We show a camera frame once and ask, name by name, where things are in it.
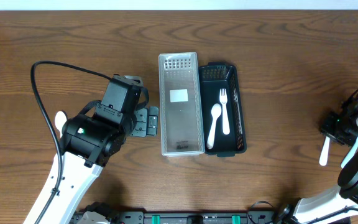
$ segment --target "white fork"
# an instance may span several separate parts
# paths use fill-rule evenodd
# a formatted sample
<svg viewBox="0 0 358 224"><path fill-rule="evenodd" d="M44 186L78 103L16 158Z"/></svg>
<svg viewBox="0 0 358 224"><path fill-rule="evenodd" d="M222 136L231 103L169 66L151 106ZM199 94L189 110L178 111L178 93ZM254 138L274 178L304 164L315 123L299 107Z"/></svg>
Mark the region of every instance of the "white fork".
<svg viewBox="0 0 358 224"><path fill-rule="evenodd" d="M227 103L227 95L226 95L226 89L223 88L220 91L219 94L219 101L222 104L222 121L223 121L223 134L229 134L230 133L230 127L229 127L229 119L227 118L227 108L226 108L226 103Z"/></svg>

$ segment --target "white label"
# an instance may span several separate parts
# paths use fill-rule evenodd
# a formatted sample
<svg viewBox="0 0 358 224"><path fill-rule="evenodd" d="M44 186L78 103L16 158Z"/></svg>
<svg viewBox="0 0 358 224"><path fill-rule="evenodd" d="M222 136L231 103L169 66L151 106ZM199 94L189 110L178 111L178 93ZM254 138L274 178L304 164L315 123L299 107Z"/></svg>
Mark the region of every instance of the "white label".
<svg viewBox="0 0 358 224"><path fill-rule="evenodd" d="M171 99L171 103L176 102L186 102L189 101L187 96L187 89L184 90L170 90L169 96Z"/></svg>

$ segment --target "wood grain surface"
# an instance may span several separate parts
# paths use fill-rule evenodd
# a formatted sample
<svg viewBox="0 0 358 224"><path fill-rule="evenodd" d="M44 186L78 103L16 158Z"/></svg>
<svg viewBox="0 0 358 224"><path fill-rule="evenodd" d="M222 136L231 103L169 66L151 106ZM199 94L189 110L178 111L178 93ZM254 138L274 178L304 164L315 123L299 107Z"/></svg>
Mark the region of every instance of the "wood grain surface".
<svg viewBox="0 0 358 224"><path fill-rule="evenodd" d="M318 126L358 87L358 11L0 12L0 223L24 221L55 155L31 65L56 60L138 75L158 106L158 55L169 52L237 67L248 150L167 158L160 133L129 138L79 208L99 201L148 211L246 210L336 184L349 148L333 144L321 167ZM52 118L58 110L76 115L107 86L52 65L40 66L36 80Z"/></svg>

